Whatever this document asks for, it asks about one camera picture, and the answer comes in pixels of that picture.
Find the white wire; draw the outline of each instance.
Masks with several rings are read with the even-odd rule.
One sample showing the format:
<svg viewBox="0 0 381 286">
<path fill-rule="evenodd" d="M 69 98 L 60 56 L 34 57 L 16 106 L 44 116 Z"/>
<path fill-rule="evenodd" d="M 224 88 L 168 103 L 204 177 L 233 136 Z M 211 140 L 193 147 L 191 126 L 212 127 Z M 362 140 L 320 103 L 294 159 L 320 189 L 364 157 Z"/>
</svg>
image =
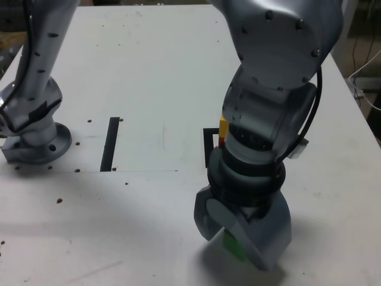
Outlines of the white wire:
<svg viewBox="0 0 381 286">
<path fill-rule="evenodd" d="M 369 65 L 379 54 L 381 53 L 381 50 L 368 62 L 368 63 L 366 63 L 365 65 L 363 65 L 362 67 L 360 67 L 357 71 L 355 71 L 353 74 L 351 74 L 350 76 L 349 76 L 349 78 L 348 78 L 348 82 L 349 82 L 349 84 L 351 85 L 351 86 L 353 86 L 353 88 L 354 89 L 356 89 L 356 90 L 358 90 L 358 91 L 360 91 L 360 92 L 363 92 L 360 88 L 357 88 L 355 85 L 354 85 L 354 81 L 355 80 L 353 80 L 353 82 L 351 81 L 351 78 L 355 75 L 355 74 L 357 74 L 359 71 L 361 71 L 363 68 L 365 68 L 367 65 Z M 374 109 L 376 109 L 376 110 L 379 110 L 379 111 L 381 111 L 381 108 L 378 108 L 378 107 L 375 107 L 370 101 L 369 101 L 369 99 L 366 97 L 366 95 L 365 94 L 363 94 L 363 96 L 364 96 L 364 98 L 365 98 L 365 100 L 368 102 L 368 104 L 370 105 L 370 106 L 372 106 Z"/>
</svg>

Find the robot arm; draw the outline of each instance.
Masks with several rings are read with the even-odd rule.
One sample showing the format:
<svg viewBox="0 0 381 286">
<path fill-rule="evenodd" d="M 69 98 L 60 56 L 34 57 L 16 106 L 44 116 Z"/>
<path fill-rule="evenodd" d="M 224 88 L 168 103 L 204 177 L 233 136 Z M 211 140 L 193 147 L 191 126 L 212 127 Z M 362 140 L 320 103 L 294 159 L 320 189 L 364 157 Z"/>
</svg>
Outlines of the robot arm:
<svg viewBox="0 0 381 286">
<path fill-rule="evenodd" d="M 210 185 L 197 194 L 195 222 L 207 240 L 228 230 L 258 269 L 269 270 L 291 241 L 282 161 L 317 111 L 320 66 L 340 34 L 341 9 L 335 0 L 212 4 L 226 18 L 241 66 L 222 107 L 229 131 L 211 154 Z M 315 73 L 317 88 L 309 82 Z"/>
<path fill-rule="evenodd" d="M 0 134 L 8 161 L 46 163 L 63 155 L 70 131 L 52 115 L 62 94 L 50 77 L 79 0 L 23 0 L 27 39 L 16 79 L 0 92 Z"/>
</svg>

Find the white table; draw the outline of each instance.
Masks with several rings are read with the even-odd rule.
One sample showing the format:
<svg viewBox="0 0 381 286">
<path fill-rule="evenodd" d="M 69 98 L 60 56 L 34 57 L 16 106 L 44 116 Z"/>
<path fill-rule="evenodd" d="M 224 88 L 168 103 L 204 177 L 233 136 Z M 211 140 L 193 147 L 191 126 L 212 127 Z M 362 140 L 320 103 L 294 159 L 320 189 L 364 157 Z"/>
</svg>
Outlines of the white table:
<svg viewBox="0 0 381 286">
<path fill-rule="evenodd" d="M 0 285 L 380 285 L 381 152 L 330 56 L 310 144 L 285 161 L 279 266 L 257 271 L 199 234 L 202 130 L 218 127 L 238 65 L 211 6 L 78 8 L 52 73 L 73 145 L 19 171 L 0 156 Z M 101 173 L 110 117 L 124 119 L 117 171 Z"/>
</svg>

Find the green block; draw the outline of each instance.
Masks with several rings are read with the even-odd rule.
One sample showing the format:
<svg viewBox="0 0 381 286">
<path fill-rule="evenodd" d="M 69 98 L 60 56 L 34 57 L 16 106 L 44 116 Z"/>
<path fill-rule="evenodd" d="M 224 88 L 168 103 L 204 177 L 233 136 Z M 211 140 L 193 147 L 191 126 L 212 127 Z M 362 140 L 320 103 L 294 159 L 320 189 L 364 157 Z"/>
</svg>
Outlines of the green block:
<svg viewBox="0 0 381 286">
<path fill-rule="evenodd" d="M 234 238 L 234 236 L 225 229 L 223 237 L 223 247 L 230 253 L 232 253 L 238 260 L 244 262 L 247 260 L 247 256 L 241 245 Z"/>
</svg>

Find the yellow block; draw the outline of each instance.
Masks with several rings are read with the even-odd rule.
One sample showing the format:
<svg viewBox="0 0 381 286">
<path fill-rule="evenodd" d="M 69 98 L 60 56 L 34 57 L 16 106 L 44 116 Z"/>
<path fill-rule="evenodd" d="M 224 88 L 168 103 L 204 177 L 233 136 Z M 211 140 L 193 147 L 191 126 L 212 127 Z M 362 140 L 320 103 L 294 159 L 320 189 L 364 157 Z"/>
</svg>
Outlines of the yellow block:
<svg viewBox="0 0 381 286">
<path fill-rule="evenodd" d="M 218 130 L 218 137 L 225 138 L 227 130 L 229 129 L 229 122 L 221 115 L 220 117 L 220 128 Z"/>
</svg>

